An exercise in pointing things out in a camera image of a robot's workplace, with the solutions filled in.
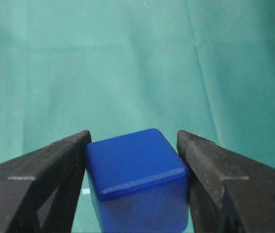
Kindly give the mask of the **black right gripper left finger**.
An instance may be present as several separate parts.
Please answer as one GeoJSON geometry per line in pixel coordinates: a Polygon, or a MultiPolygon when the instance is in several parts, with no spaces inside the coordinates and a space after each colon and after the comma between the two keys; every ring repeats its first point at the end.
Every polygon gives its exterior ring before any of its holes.
{"type": "Polygon", "coordinates": [[[0,164],[0,233],[69,233],[86,171],[85,130],[0,164]]]}

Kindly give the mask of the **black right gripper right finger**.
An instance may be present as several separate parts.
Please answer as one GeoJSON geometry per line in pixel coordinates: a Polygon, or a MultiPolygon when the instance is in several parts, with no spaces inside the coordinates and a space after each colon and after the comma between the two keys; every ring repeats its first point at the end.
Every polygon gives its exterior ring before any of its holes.
{"type": "Polygon", "coordinates": [[[275,233],[275,168],[184,130],[179,156],[190,171],[196,233],[275,233]]]}

